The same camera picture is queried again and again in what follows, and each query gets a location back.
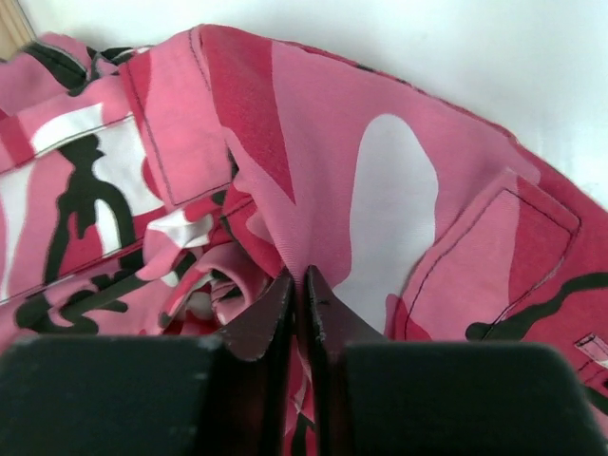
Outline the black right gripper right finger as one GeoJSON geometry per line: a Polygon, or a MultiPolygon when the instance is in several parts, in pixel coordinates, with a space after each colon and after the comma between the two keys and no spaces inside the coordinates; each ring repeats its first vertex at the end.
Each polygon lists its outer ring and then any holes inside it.
{"type": "Polygon", "coordinates": [[[522,342],[394,342],[304,282],[321,455],[603,455],[574,372],[522,342]]]}

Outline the wooden clothes rack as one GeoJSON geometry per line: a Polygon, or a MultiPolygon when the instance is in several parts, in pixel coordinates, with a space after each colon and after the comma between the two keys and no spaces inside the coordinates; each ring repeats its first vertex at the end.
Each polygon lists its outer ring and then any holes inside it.
{"type": "Polygon", "coordinates": [[[19,48],[35,39],[29,20],[16,0],[0,0],[0,54],[8,60],[19,48]]]}

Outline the pink camouflage trousers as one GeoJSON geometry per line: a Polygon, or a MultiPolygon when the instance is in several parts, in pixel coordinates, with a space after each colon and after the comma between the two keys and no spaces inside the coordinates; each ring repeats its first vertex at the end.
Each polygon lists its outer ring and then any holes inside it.
{"type": "Polygon", "coordinates": [[[33,336],[205,336],[282,273],[282,451],[317,451],[307,270],[394,342],[522,342],[607,443],[607,214],[508,131],[328,52],[201,25],[49,34],[1,65],[1,358],[33,336]]]}

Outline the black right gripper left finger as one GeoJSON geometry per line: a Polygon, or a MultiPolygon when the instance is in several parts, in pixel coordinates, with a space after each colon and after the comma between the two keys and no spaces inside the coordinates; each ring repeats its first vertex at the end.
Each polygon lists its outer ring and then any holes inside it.
{"type": "Polygon", "coordinates": [[[1,358],[5,455],[278,455],[294,281],[205,336],[33,336],[1,358]]]}

